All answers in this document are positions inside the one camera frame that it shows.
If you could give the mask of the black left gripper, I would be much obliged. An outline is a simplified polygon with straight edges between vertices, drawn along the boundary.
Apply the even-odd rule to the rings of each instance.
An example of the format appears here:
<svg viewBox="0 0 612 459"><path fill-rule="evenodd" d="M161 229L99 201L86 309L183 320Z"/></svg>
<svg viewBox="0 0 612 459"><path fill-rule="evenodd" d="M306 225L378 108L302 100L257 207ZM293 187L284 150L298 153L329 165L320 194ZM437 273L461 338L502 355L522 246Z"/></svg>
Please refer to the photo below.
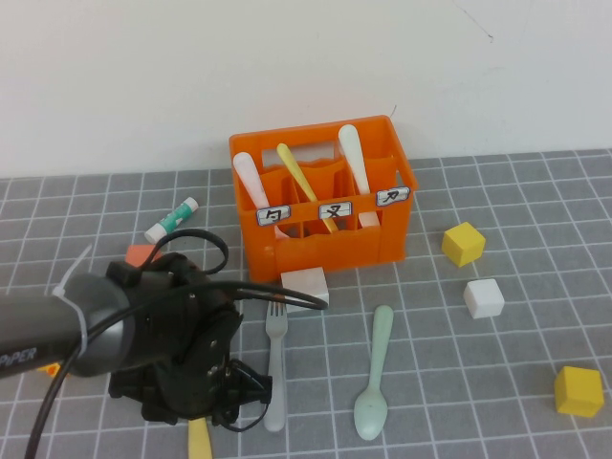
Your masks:
<svg viewBox="0 0 612 459"><path fill-rule="evenodd" d="M267 406L273 378L230 358L241 321L225 295L186 295L142 310L145 366L112 373L109 395L140 403L146 421L172 426L202 417L233 421L243 405Z"/></svg>

